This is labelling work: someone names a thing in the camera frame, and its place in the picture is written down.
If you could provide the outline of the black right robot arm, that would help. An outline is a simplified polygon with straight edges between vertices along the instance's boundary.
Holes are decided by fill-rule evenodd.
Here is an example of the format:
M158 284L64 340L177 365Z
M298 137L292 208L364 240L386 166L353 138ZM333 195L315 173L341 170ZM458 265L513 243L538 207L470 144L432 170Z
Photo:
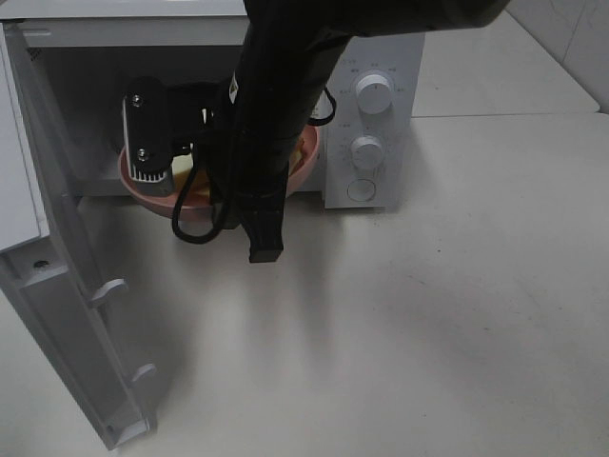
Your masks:
M274 262L284 249L282 224L289 157L349 41L435 30L485 27L503 1L247 1L249 25L233 73L234 97L216 112L227 122L228 145L204 148L216 203L203 235L172 230L203 245L236 218L250 242L252 263Z

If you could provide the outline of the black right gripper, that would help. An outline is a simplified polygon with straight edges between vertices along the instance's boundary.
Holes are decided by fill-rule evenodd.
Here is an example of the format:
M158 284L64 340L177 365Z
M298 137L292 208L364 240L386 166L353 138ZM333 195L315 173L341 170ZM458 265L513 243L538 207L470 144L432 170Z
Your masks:
M210 180L213 227L241 223L249 262L276 262L284 250L289 157L305 127L305 106L275 89L234 102L227 91L227 85L199 87L210 115L197 138L195 164Z

